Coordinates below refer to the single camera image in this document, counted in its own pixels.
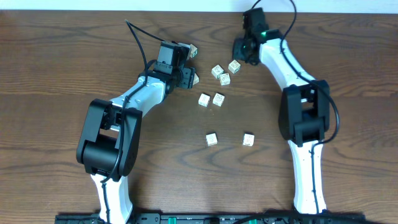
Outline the wooden block with red mark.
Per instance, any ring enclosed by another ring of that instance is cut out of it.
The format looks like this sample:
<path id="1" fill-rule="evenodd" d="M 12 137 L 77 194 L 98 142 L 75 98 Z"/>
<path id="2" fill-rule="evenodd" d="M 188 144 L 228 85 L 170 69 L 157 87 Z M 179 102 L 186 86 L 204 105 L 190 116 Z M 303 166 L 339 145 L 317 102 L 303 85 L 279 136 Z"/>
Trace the wooden block with red mark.
<path id="1" fill-rule="evenodd" d="M 196 85 L 200 81 L 199 76 L 195 73 L 193 79 L 193 85 Z"/>

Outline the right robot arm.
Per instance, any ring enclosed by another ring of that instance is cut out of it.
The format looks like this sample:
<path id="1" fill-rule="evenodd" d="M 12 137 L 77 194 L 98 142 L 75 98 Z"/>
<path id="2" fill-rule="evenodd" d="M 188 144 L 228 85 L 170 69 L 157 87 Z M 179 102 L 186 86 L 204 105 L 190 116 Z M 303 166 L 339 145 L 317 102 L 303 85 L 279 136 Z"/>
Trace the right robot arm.
<path id="1" fill-rule="evenodd" d="M 233 59 L 261 63 L 282 90 L 278 125 L 292 153 L 296 211 L 318 214 L 326 210 L 322 192 L 321 141 L 330 126 L 329 86 L 308 74 L 277 30 L 249 34 L 233 44 Z"/>

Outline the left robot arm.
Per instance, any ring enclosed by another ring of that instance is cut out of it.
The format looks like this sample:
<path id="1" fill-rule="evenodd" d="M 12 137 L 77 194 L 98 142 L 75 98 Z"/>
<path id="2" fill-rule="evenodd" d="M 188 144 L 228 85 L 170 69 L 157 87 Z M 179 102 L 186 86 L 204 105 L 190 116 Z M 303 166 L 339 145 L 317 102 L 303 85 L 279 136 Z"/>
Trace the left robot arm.
<path id="1" fill-rule="evenodd" d="M 90 103 L 76 159 L 96 185 L 101 205 L 98 222 L 130 220 L 134 206 L 127 177 L 136 161 L 142 119 L 173 88 L 191 89 L 196 77 L 193 67 L 181 68 L 172 75 L 148 70 L 121 96 Z"/>

